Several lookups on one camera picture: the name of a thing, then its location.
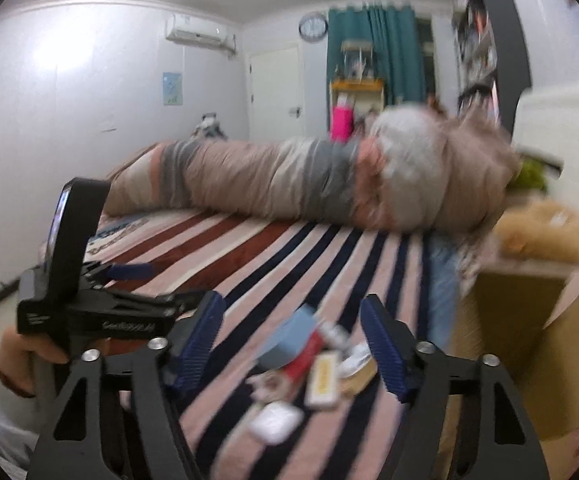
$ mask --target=curtain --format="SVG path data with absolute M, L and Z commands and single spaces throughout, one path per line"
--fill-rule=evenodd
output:
M 374 72 L 385 80 L 386 104 L 425 101 L 425 69 L 412 7 L 365 6 L 361 10 L 330 9 L 327 40 L 327 84 L 336 66 L 343 69 L 341 43 L 368 40 L 374 44 Z

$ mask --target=brown plush toy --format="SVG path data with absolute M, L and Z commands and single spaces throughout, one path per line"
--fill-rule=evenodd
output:
M 579 212 L 553 200 L 508 209 L 493 232 L 505 256 L 579 264 Z

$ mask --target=bed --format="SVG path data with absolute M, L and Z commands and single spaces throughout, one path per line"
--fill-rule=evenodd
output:
M 201 384 L 178 405 L 199 468 L 214 479 L 374 480 L 401 413 L 380 378 L 330 412 L 308 410 L 301 384 L 288 400 L 303 422 L 287 441 L 265 446 L 247 429 L 262 408 L 246 382 L 261 371 L 254 353 L 304 303 L 362 342 L 359 302 L 369 293 L 417 338 L 444 348 L 458 298 L 454 245 L 436 234 L 184 209 L 114 219 L 90 241 L 86 258 L 152 262 L 157 270 L 149 281 L 111 286 L 148 295 L 211 288 L 226 298 Z

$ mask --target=metal screw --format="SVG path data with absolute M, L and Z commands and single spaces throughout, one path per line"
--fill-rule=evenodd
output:
M 162 350 L 167 346 L 167 339 L 165 337 L 154 337 L 148 341 L 148 348 L 150 350 Z
M 96 361 L 100 356 L 101 353 L 96 348 L 92 348 L 90 350 L 84 351 L 83 355 L 81 355 L 81 359 L 90 363 L 92 361 Z
M 421 354 L 433 354 L 436 350 L 436 346 L 429 341 L 420 341 L 420 343 L 416 345 L 416 350 Z
M 483 362 L 487 365 L 487 366 L 498 366 L 499 364 L 501 364 L 501 360 L 496 357 L 495 355 L 492 354 L 485 354 L 483 356 Z

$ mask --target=clock face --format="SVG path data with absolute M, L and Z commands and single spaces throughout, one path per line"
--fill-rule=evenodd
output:
M 327 35 L 327 19 L 320 12 L 308 14 L 300 20 L 298 33 L 310 43 L 321 41 Z

